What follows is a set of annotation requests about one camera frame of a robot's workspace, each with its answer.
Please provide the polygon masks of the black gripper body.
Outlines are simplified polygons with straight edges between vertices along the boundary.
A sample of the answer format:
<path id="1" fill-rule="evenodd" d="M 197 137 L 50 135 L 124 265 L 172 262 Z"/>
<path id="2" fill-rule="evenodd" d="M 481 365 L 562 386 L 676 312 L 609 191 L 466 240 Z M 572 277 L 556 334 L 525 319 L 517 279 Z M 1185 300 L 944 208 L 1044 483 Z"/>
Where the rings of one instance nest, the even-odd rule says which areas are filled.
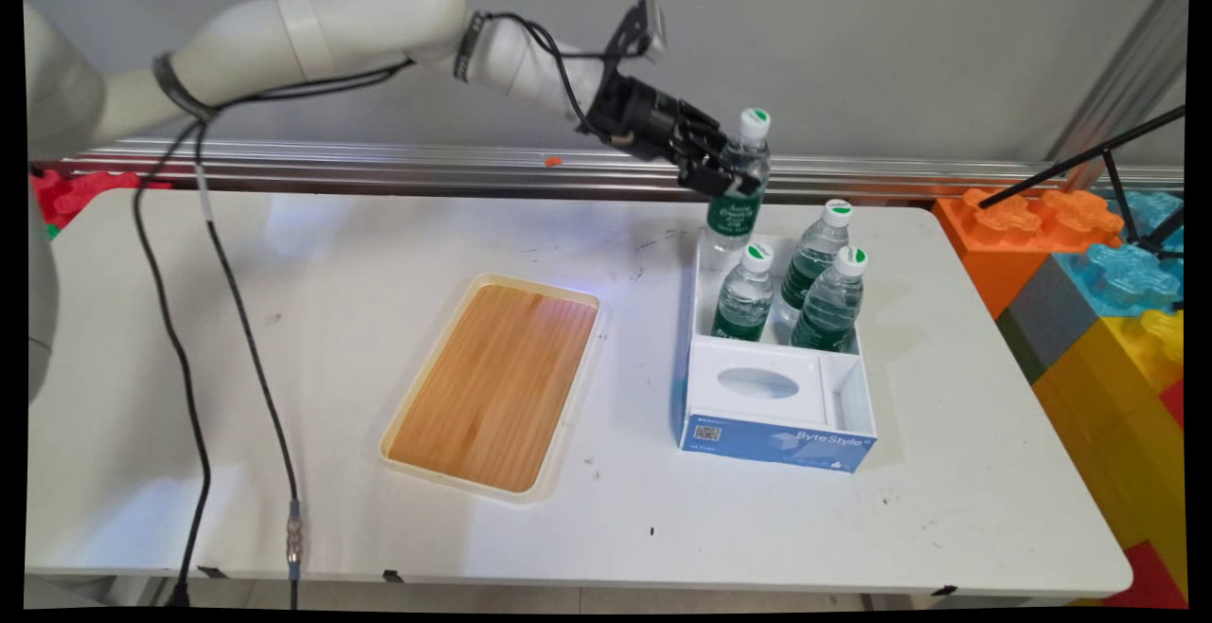
<path id="1" fill-rule="evenodd" d="M 701 114 L 688 102 L 638 78 L 607 72 L 581 121 L 581 131 L 639 160 L 684 165 L 703 156 L 691 139 L 697 121 Z"/>

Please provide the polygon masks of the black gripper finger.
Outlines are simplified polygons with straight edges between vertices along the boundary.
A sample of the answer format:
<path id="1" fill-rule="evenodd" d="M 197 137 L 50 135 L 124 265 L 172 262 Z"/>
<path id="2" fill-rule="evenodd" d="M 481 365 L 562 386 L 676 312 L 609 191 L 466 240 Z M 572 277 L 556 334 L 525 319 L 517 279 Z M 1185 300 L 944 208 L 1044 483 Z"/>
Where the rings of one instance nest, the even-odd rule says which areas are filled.
<path id="1" fill-rule="evenodd" d="M 678 135 L 684 145 L 697 152 L 722 152 L 728 141 L 722 124 L 687 101 L 678 101 Z"/>
<path id="2" fill-rule="evenodd" d="M 719 152 L 692 150 L 678 156 L 678 184 L 715 199 L 727 193 L 751 195 L 761 187 L 761 179 L 736 168 Z"/>

